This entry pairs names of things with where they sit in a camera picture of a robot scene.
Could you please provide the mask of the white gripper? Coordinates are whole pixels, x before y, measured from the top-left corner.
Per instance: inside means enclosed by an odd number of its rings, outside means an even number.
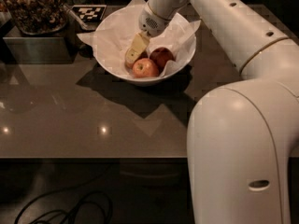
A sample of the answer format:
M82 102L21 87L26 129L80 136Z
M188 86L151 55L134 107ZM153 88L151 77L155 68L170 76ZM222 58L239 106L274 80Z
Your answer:
M162 34L170 21L169 12L165 7L155 7L149 3L144 5L138 19L139 29L143 32L135 35L125 53L125 62L134 64L148 47L150 37Z

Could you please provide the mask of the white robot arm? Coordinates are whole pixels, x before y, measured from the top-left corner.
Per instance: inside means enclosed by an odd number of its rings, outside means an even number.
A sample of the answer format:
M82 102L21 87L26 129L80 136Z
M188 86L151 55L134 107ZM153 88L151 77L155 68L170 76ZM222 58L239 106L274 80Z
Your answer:
M288 163L299 141L299 46L240 0L148 0L141 31L160 35L185 4L242 77L203 96L190 116L195 224L291 224Z

